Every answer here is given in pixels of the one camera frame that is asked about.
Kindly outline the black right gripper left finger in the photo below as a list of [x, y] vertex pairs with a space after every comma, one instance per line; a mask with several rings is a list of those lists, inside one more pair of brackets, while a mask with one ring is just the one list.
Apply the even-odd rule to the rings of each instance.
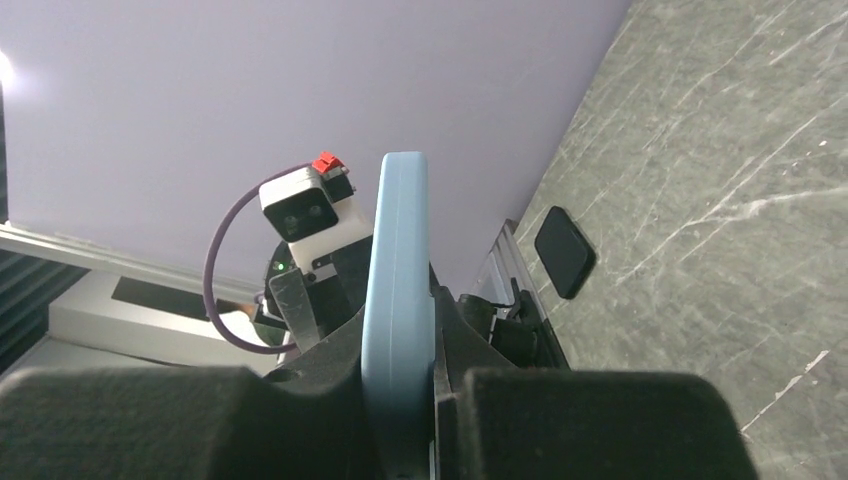
[[1, 385], [5, 479], [367, 479], [355, 317], [245, 367], [29, 369]]

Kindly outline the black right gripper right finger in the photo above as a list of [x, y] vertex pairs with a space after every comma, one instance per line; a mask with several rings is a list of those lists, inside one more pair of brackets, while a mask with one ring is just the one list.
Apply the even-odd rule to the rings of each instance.
[[720, 392], [676, 372], [520, 369], [436, 308], [437, 479], [753, 479]]

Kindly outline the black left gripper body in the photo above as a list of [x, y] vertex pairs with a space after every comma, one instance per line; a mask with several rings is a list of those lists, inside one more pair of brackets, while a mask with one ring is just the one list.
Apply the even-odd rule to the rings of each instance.
[[367, 236], [318, 258], [306, 271], [280, 243], [257, 296], [254, 330], [260, 345], [290, 344], [306, 352], [351, 320], [365, 302], [371, 248]]

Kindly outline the light blue phone case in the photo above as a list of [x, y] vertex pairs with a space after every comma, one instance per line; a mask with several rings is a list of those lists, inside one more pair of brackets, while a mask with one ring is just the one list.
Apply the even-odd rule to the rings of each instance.
[[363, 318], [361, 380], [389, 479], [430, 478], [435, 305], [428, 169], [420, 152], [385, 155]]

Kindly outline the black smartphone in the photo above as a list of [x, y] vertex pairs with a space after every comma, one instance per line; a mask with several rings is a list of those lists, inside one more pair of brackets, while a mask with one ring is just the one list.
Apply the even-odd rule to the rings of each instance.
[[548, 210], [534, 248], [557, 295], [575, 299], [597, 263], [597, 252], [565, 209]]

